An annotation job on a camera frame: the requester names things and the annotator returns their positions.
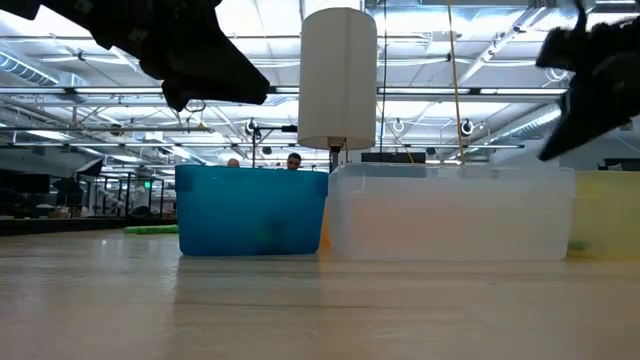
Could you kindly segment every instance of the plastic bin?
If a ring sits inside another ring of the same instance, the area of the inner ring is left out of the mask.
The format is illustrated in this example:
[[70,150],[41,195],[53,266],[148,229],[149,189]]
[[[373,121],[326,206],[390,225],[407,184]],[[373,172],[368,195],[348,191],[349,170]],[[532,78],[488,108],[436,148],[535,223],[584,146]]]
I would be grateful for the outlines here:
[[640,173],[576,172],[569,256],[640,260]]
[[560,168],[345,165],[329,180],[331,244],[356,260],[560,260],[573,194]]
[[328,174],[176,167],[180,250],[191,256],[312,254]]

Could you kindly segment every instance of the clear plastic bin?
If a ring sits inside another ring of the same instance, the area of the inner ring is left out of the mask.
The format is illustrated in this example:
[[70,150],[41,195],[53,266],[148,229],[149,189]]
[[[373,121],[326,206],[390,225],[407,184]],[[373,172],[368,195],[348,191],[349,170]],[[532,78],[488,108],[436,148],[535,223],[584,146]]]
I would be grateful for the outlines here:
[[180,250],[191,256],[313,254],[327,183],[321,172],[177,166]]
[[331,244],[356,260],[560,260],[572,170],[349,164],[329,180]]

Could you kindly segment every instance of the person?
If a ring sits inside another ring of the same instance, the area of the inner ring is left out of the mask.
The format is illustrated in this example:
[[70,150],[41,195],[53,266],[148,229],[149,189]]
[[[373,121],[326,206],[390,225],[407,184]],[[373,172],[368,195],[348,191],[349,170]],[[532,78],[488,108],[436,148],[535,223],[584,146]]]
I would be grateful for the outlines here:
[[300,163],[302,162],[302,157],[298,153],[291,153],[287,158],[287,170],[298,170],[300,168]]
[[231,158],[227,161],[227,167],[240,167],[240,161],[238,161],[238,159]]

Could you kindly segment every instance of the white cylindrical lamp shade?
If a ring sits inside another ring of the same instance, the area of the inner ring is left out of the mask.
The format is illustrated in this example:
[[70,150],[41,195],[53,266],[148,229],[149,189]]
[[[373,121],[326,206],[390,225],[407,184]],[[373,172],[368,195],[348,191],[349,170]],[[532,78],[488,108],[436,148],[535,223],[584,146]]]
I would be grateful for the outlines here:
[[302,23],[298,143],[343,150],[375,146],[377,29],[351,8],[318,11]]

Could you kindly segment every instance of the table surface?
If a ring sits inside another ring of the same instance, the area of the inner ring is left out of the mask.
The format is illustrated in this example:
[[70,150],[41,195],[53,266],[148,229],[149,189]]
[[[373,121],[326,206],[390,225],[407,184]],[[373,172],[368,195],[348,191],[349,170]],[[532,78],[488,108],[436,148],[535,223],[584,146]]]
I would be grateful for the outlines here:
[[626,360],[640,263],[181,258],[173,235],[0,239],[0,359]]

